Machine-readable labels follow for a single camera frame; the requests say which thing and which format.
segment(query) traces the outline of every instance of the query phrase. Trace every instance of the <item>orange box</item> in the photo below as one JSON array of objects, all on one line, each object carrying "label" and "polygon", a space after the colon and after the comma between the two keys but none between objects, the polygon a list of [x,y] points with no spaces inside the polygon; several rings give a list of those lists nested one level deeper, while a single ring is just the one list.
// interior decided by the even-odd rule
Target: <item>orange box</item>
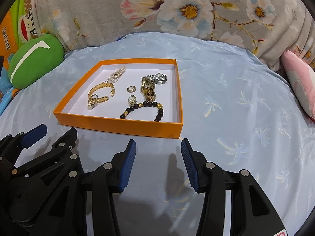
[{"label": "orange box", "polygon": [[[112,72],[125,66],[126,72],[114,83],[116,93],[110,95],[111,88],[101,88],[94,94],[109,96],[109,100],[99,103],[92,110],[87,109],[88,92],[97,84],[107,81]],[[135,95],[137,103],[144,102],[140,92],[141,78],[162,73],[167,75],[165,84],[155,86],[156,102],[163,104],[164,116],[154,122],[157,108],[142,107],[120,119],[128,104],[128,97]],[[134,93],[127,87],[135,86]],[[160,58],[128,58],[103,60],[89,70],[66,94],[54,110],[58,121],[67,126],[111,133],[179,138],[183,127],[182,95],[176,60]]]}]

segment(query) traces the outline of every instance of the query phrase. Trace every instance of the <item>white strip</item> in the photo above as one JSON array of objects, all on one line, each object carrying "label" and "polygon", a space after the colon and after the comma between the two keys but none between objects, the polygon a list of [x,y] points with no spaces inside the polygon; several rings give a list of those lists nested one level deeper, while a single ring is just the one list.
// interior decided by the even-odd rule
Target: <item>white strip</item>
[{"label": "white strip", "polygon": [[13,76],[15,75],[16,71],[18,70],[18,68],[21,66],[21,64],[33,53],[33,51],[35,51],[37,48],[42,47],[42,48],[46,48],[49,49],[50,47],[47,45],[47,43],[45,43],[43,40],[41,40],[40,42],[38,42],[37,44],[35,44],[32,48],[30,48],[27,53],[25,53],[25,55],[21,58],[21,60],[18,62],[18,64],[16,65],[16,67],[14,68],[13,73],[11,74],[11,78],[10,78],[10,82],[12,83],[12,79]]}]

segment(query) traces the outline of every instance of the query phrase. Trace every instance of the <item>silver watch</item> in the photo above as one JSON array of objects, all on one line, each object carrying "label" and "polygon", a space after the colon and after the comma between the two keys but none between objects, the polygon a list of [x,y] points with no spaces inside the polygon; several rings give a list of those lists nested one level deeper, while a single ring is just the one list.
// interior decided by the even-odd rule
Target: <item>silver watch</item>
[{"label": "silver watch", "polygon": [[166,75],[163,75],[161,73],[158,73],[156,75],[147,75],[146,77],[144,77],[144,79],[154,82],[156,84],[163,84],[167,81]]}]

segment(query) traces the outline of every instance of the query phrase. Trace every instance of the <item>red and white sticker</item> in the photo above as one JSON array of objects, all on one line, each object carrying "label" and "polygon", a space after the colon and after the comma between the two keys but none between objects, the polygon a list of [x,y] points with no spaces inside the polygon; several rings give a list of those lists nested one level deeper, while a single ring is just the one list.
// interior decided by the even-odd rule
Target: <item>red and white sticker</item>
[{"label": "red and white sticker", "polygon": [[284,229],[281,232],[278,232],[277,234],[275,234],[274,236],[288,236],[288,235],[287,235],[287,231]]}]

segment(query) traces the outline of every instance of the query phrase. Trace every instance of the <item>ridged blue pad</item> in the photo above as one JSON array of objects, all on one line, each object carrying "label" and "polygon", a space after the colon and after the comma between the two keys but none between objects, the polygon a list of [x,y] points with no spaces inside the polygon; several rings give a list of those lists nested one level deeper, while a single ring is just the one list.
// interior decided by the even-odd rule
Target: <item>ridged blue pad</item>
[{"label": "ridged blue pad", "polygon": [[120,170],[120,182],[119,182],[119,190],[123,192],[123,190],[128,185],[132,165],[134,158],[136,156],[136,142],[133,140],[131,146],[128,150],[128,154],[125,158],[125,162],[123,163],[122,169]]},{"label": "ridged blue pad", "polygon": [[198,192],[199,189],[199,183],[198,183],[198,171],[195,167],[195,164],[193,162],[193,159],[188,151],[188,147],[185,143],[185,141],[182,141],[182,156],[185,163],[185,167],[187,170],[188,178],[190,181],[190,185],[195,189],[195,192]]},{"label": "ridged blue pad", "polygon": [[22,148],[30,148],[37,141],[41,140],[47,134],[47,127],[45,124],[39,125],[31,131],[24,134],[21,141]]}]

